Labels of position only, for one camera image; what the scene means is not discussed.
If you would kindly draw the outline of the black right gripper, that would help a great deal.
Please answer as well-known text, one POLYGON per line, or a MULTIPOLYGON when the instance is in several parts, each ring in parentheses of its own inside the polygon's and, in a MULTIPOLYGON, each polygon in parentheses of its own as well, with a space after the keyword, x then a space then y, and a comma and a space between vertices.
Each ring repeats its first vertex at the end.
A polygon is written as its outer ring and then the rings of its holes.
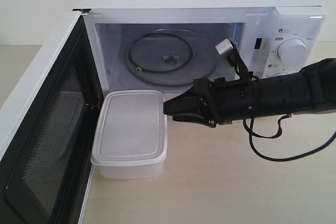
POLYGON ((173 121, 210 127, 255 115, 256 102, 250 79, 210 81, 201 78, 193 84, 194 93, 185 92, 164 102, 163 113, 172 115, 173 121))

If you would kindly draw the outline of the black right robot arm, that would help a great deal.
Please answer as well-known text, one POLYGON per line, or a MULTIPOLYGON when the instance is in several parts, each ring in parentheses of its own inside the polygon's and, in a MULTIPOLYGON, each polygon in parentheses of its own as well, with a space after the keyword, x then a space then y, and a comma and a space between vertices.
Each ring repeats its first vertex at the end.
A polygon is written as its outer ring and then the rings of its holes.
POLYGON ((194 80, 193 86, 163 105, 177 122, 211 128, 232 121, 282 114, 318 114, 335 110, 335 59, 323 59, 299 72, 253 80, 194 80))

